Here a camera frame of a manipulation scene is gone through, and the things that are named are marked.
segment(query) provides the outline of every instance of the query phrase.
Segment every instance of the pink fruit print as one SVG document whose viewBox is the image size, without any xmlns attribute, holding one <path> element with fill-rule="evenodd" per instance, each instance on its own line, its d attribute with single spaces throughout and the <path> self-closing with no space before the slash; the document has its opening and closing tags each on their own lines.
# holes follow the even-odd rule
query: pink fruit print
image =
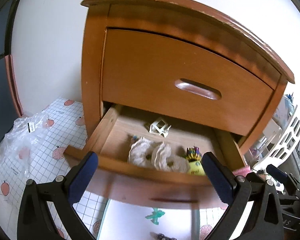
<svg viewBox="0 0 300 240">
<path fill-rule="evenodd" d="M 6 183 L 6 181 L 4 181 L 1 186 L 1 192 L 4 196 L 7 196 L 9 194 L 9 191 L 10 191 L 10 186 L 8 183 Z"/>
<path fill-rule="evenodd" d="M 60 159 L 64 158 L 63 152 L 65 150 L 66 150 L 66 148 L 57 146 L 57 148 L 52 153 L 52 157 L 55 160 L 60 160 Z"/>
<path fill-rule="evenodd" d="M 67 100 L 67 101 L 64 102 L 64 105 L 65 105 L 65 106 L 70 106 L 70 105 L 72 105 L 73 103 L 74 103 L 73 100 Z"/>
<path fill-rule="evenodd" d="M 100 226 L 101 226 L 101 221 L 102 220 L 99 220 L 97 222 L 94 223 L 93 225 L 93 232 L 97 235 L 99 233 L 99 230 L 100 230 Z"/>
<path fill-rule="evenodd" d="M 63 233 L 59 228 L 57 228 L 57 229 L 58 229 L 58 234 L 59 234 L 62 238 L 65 238 L 64 233 Z"/>
<path fill-rule="evenodd" d="M 19 159 L 23 160 L 29 157 L 30 155 L 30 149 L 28 147 L 23 147 L 20 151 L 19 151 Z"/>
<path fill-rule="evenodd" d="M 49 119 L 48 120 L 48 125 L 51 127 L 52 125 L 54 125 L 54 120 L 52 120 L 52 119 Z"/>
<path fill-rule="evenodd" d="M 205 240 L 212 231 L 212 226 L 204 225 L 200 228 L 200 240 Z"/>
<path fill-rule="evenodd" d="M 84 116 L 79 117 L 79 119 L 77 121 L 75 121 L 75 124 L 77 126 L 83 126 L 84 125 Z"/>
</svg>

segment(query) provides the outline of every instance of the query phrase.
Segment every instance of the yellow package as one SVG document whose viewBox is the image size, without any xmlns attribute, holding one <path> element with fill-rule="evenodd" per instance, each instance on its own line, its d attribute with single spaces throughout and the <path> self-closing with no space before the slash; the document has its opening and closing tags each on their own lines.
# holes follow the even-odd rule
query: yellow package
<svg viewBox="0 0 300 240">
<path fill-rule="evenodd" d="M 206 175 L 200 161 L 190 162 L 189 165 L 190 165 L 190 170 L 188 171 L 189 174 L 201 175 L 201 176 Z"/>
</svg>

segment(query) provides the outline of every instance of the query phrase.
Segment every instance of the silver bolt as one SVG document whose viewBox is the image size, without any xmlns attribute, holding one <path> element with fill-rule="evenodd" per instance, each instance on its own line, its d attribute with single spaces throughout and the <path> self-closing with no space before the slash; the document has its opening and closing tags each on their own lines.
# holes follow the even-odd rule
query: silver bolt
<svg viewBox="0 0 300 240">
<path fill-rule="evenodd" d="M 273 186 L 273 185 L 274 185 L 273 181 L 270 180 L 270 179 L 267 180 L 267 184 L 268 184 L 269 186 Z"/>
<path fill-rule="evenodd" d="M 63 178 L 64 178 L 64 176 L 62 176 L 62 175 L 56 176 L 56 182 L 63 181 Z"/>
<path fill-rule="evenodd" d="M 239 182 L 245 182 L 246 181 L 246 178 L 244 176 L 241 176 L 241 175 L 237 176 L 236 178 L 237 178 L 237 181 L 239 181 Z"/>
<path fill-rule="evenodd" d="M 31 185 L 32 183 L 33 183 L 33 179 L 28 179 L 26 182 L 27 185 Z"/>
</svg>

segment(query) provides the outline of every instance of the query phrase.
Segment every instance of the drawer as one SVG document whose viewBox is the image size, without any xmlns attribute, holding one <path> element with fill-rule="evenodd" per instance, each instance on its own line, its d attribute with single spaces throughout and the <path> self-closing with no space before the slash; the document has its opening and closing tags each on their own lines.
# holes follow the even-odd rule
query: drawer
<svg viewBox="0 0 300 240">
<path fill-rule="evenodd" d="M 273 90 L 235 63 L 157 34 L 109 29 L 101 99 L 247 135 Z"/>
<path fill-rule="evenodd" d="M 124 106 L 111 107 L 105 114 L 83 150 L 68 146 L 66 159 L 71 166 L 92 150 L 99 156 L 98 168 L 87 188 L 95 194 L 125 203 L 149 207 L 197 209 L 224 204 L 207 176 L 164 172 L 127 163 L 133 135 L 154 141 L 165 141 L 173 153 L 183 154 L 187 147 L 211 151 L 231 170 L 245 165 L 240 151 L 227 131 L 163 116 L 172 125 L 167 138 L 150 134 L 146 126 L 159 115 Z"/>
</svg>

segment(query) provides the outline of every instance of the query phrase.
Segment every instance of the white sticker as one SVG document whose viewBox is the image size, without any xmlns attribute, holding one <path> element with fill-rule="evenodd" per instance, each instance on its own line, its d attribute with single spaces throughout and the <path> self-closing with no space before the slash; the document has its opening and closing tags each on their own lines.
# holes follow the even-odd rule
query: white sticker
<svg viewBox="0 0 300 240">
<path fill-rule="evenodd" d="M 28 123 L 28 131 L 29 132 L 34 132 L 35 131 L 34 123 L 33 122 L 29 122 Z"/>
</svg>

